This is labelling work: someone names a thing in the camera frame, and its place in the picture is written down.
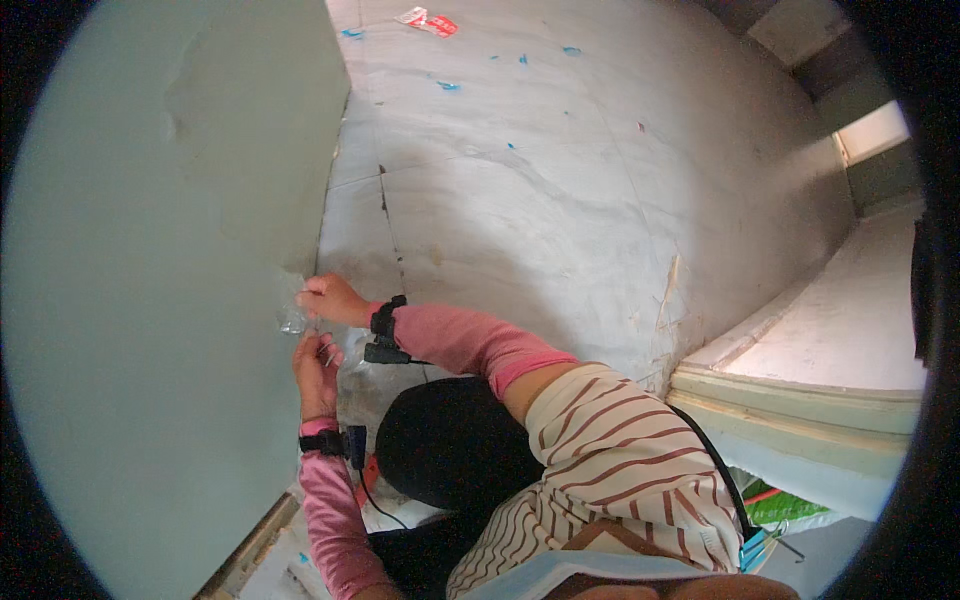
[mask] blue face mask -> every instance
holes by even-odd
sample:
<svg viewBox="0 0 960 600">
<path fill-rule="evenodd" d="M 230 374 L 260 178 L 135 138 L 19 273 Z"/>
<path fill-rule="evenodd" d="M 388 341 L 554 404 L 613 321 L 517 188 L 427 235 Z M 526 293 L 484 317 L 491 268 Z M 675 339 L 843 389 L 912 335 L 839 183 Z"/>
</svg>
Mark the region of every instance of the blue face mask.
<svg viewBox="0 0 960 600">
<path fill-rule="evenodd" d="M 566 578 L 577 573 L 634 581 L 694 579 L 717 575 L 663 556 L 551 550 L 471 590 L 461 596 L 460 600 L 541 600 Z"/>
</svg>

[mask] white striped shirt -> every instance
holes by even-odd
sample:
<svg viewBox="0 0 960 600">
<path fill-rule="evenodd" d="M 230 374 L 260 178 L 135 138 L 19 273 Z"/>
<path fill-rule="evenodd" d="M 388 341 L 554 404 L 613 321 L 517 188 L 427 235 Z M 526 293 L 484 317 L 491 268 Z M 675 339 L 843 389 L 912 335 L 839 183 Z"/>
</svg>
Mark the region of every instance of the white striped shirt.
<svg viewBox="0 0 960 600">
<path fill-rule="evenodd" d="M 563 548 L 597 519 L 703 569 L 737 572 L 741 536 L 727 488 L 700 439 L 662 400 L 588 363 L 537 396 L 526 428 L 546 470 L 493 512 L 450 573 L 448 599 Z"/>
</svg>

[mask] black strap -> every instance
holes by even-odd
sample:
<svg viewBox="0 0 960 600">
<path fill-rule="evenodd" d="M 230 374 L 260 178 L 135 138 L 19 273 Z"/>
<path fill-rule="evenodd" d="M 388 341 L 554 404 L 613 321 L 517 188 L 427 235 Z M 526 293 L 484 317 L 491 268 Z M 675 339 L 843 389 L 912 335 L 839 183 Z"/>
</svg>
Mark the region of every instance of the black strap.
<svg viewBox="0 0 960 600">
<path fill-rule="evenodd" d="M 749 540 L 756 534 L 756 532 L 760 531 L 760 528 L 750 524 L 750 518 L 747 516 L 747 509 L 745 509 L 743 506 L 743 496 L 740 495 L 740 490 L 736 488 L 726 463 L 724 463 L 723 459 L 720 458 L 720 453 L 717 452 L 715 447 L 713 447 L 713 443 L 710 442 L 707 434 L 704 433 L 704 430 L 700 428 L 700 425 L 697 424 L 697 421 L 693 420 L 690 415 L 680 410 L 676 406 L 670 406 L 670 408 L 673 409 L 673 412 L 677 413 L 678 417 L 686 421 L 686 424 L 690 426 L 690 429 L 693 429 L 693 433 L 697 434 L 697 437 L 700 438 L 704 448 L 707 450 L 707 454 L 710 455 L 713 463 L 717 466 L 717 470 L 720 471 L 720 477 L 723 478 L 723 482 L 727 486 L 727 491 L 730 493 L 730 498 L 733 499 L 733 508 L 736 510 L 737 519 L 740 521 L 740 529 L 743 531 L 743 539 L 744 541 Z"/>
<path fill-rule="evenodd" d="M 380 309 L 373 313 L 370 319 L 370 330 L 378 336 L 383 336 L 394 341 L 394 309 L 407 305 L 407 297 L 400 294 L 394 296 L 389 302 L 380 306 Z"/>
<path fill-rule="evenodd" d="M 345 456 L 344 439 L 339 431 L 326 429 L 315 436 L 300 437 L 300 451 L 320 450 L 323 456 Z"/>
</svg>

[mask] clear plastic bag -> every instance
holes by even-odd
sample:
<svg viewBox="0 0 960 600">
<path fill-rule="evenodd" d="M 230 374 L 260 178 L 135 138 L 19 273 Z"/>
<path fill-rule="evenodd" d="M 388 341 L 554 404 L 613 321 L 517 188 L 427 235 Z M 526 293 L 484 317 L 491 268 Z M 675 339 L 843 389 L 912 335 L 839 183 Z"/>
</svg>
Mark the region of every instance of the clear plastic bag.
<svg viewBox="0 0 960 600">
<path fill-rule="evenodd" d="M 303 277 L 287 274 L 284 278 L 284 287 L 284 298 L 287 301 L 283 304 L 283 308 L 276 312 L 276 323 L 279 325 L 280 333 L 302 335 L 310 329 L 320 331 L 323 326 L 322 319 L 311 319 L 303 308 L 297 306 L 296 295 L 303 291 Z"/>
</svg>

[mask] pink sleeve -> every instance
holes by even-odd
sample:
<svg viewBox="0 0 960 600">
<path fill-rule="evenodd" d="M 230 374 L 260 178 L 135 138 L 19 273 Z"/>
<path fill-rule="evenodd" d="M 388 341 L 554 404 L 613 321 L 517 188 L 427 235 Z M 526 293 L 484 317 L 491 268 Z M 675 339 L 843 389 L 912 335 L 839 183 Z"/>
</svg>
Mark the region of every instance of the pink sleeve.
<svg viewBox="0 0 960 600">
<path fill-rule="evenodd" d="M 300 427 L 300 434 L 316 435 L 337 428 L 336 419 L 312 420 Z M 362 589 L 390 584 L 383 563 L 367 543 L 347 463 L 342 457 L 323 456 L 314 450 L 300 457 L 300 464 L 310 555 L 327 589 L 336 600 L 349 600 Z"/>
<path fill-rule="evenodd" d="M 368 317 L 381 305 L 372 302 Z M 532 333 L 466 308 L 401 306 L 394 310 L 394 319 L 394 337 L 404 352 L 450 372 L 482 374 L 500 399 L 507 386 L 523 374 L 558 363 L 580 362 Z"/>
</svg>

